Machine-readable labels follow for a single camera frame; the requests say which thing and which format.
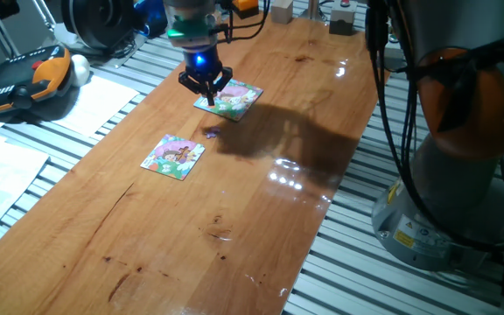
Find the yellow warning label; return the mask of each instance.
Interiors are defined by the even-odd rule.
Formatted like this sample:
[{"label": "yellow warning label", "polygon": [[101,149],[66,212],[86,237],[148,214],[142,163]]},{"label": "yellow warning label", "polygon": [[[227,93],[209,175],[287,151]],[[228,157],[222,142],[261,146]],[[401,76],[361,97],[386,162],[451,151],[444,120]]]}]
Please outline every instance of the yellow warning label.
[{"label": "yellow warning label", "polygon": [[402,243],[403,245],[409,247],[410,249],[413,246],[413,242],[414,242],[413,237],[410,237],[409,235],[405,234],[404,232],[402,232],[400,230],[395,231],[394,238],[397,241],[399,241],[400,243]]},{"label": "yellow warning label", "polygon": [[396,182],[394,185],[388,189],[388,204],[392,202],[394,197],[396,196],[396,190],[398,189],[398,186],[400,185],[400,182]]}]

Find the metal slotted platform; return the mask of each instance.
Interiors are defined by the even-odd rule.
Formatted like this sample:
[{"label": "metal slotted platform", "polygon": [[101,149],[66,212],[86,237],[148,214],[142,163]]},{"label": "metal slotted platform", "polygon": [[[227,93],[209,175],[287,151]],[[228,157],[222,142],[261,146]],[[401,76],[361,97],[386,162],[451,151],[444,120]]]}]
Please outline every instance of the metal slotted platform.
[{"label": "metal slotted platform", "polygon": [[[307,6],[306,1],[295,0],[295,17]],[[322,6],[328,17],[330,7]],[[359,31],[364,29],[366,9],[363,4],[357,7],[354,27]],[[46,152],[50,159],[0,220],[0,239],[182,60],[182,51],[161,37],[147,41],[119,68],[92,67],[94,74],[140,93],[98,130],[96,139],[52,122],[5,124],[0,136],[7,137],[8,143]],[[401,75],[392,75],[387,84],[388,114],[396,139],[403,124],[407,86]],[[421,142],[428,131],[421,112],[418,114],[417,141]],[[504,313],[503,267],[499,264],[485,262],[476,275],[435,274],[399,262],[378,242],[370,220],[372,205],[397,176],[377,107],[290,290],[283,313]]]}]

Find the cartoon card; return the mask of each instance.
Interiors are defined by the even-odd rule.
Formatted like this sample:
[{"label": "cartoon card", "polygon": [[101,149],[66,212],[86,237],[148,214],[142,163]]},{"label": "cartoon card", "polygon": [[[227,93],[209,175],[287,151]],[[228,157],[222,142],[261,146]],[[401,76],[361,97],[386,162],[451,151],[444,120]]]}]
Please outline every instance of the cartoon card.
[{"label": "cartoon card", "polygon": [[141,167],[184,180],[205,149],[199,143],[166,135],[141,163]]},{"label": "cartoon card", "polygon": [[215,106],[208,106],[203,96],[193,106],[238,122],[262,92],[259,87],[231,79],[214,97]]}]

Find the blue led light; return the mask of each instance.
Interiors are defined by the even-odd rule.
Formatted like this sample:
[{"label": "blue led light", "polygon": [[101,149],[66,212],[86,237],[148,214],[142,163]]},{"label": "blue led light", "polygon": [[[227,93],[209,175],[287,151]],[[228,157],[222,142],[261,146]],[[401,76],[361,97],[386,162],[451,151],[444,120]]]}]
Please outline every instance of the blue led light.
[{"label": "blue led light", "polygon": [[206,60],[203,59],[201,56],[197,55],[196,56],[196,65],[201,66],[206,63]]}]

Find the wooden table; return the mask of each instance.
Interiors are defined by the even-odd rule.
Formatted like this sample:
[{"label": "wooden table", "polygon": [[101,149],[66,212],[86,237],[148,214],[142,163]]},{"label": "wooden table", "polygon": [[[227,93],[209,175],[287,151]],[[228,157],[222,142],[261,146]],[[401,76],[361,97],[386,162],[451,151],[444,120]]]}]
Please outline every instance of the wooden table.
[{"label": "wooden table", "polygon": [[[376,102],[364,34],[268,18],[219,50],[256,104],[194,108],[174,70],[0,241],[0,314],[282,310]],[[167,133],[206,147],[184,181],[139,167]]]}]

